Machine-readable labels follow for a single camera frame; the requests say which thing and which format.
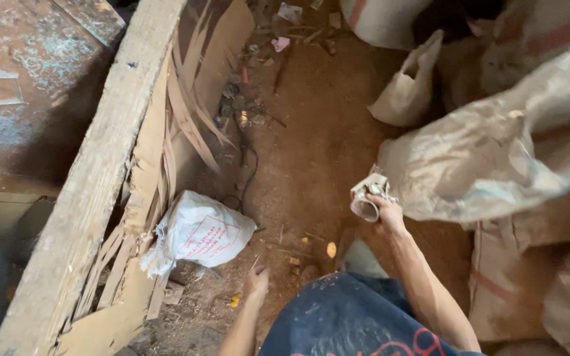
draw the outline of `dirt floor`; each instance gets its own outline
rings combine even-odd
[[[339,11],[337,1],[331,0],[325,0],[317,12],[308,7],[306,0],[291,4],[304,8],[305,25],[319,28],[326,26],[330,12]],[[266,11],[267,18],[273,11]],[[373,233],[370,224],[350,211],[349,190],[367,176],[380,143],[406,131],[375,120],[366,106],[382,92],[407,53],[372,47],[344,28],[345,23],[333,38],[333,56],[314,41],[303,44],[293,39],[287,54],[287,50],[274,51],[269,44],[271,36],[255,34],[250,38],[249,45],[259,45],[257,59],[272,58],[275,63],[266,67],[256,60],[249,63],[251,57],[244,57],[249,84],[239,85],[240,94],[249,106],[259,99],[267,112],[287,125],[283,127],[264,115],[262,124],[252,123],[250,117],[252,125],[245,131],[259,161],[244,213],[265,229],[254,233],[235,259],[212,271],[190,262],[178,263],[170,280],[186,285],[184,295],[177,306],[163,305],[160,317],[147,322],[131,343],[140,355],[216,354],[239,310],[230,307],[229,300],[241,293],[244,276],[254,263],[271,268],[270,289],[258,321],[260,346],[281,308],[300,288],[300,271],[311,264],[318,265],[323,273],[334,271],[325,253],[326,245],[338,242],[345,227],[353,226],[389,275],[396,276],[384,241]],[[308,36],[312,32],[290,34]],[[318,38],[322,42],[326,35]],[[287,65],[274,94],[274,82],[284,62]],[[237,135],[233,123],[229,124],[224,125],[224,132]],[[241,196],[255,157],[248,153],[247,165],[240,168],[237,151],[213,150],[224,174],[217,179],[204,172],[194,189],[236,208],[238,201],[227,195]],[[450,223],[408,221],[407,226],[434,273],[467,311],[470,235]],[[326,241],[310,238],[304,243],[302,238],[307,232]],[[300,258],[301,265],[290,264],[290,256]]]

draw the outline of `yellow object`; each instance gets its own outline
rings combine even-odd
[[[336,256],[336,252],[337,252],[336,244],[333,242],[330,242],[327,245],[327,254],[329,255],[329,257],[334,258]]]
[[[240,294],[235,294],[233,295],[233,297],[231,298],[233,301],[228,303],[228,305],[230,305],[232,308],[236,308],[237,305],[239,305],[239,302],[241,301],[241,295]]]

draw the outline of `forearm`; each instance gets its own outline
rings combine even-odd
[[[476,334],[452,295],[432,273],[423,253],[408,231],[386,237],[401,274],[416,318],[460,351],[480,352]]]
[[[239,316],[221,344],[219,356],[249,356],[253,352],[258,311],[262,304],[258,296],[249,296],[244,301]]]

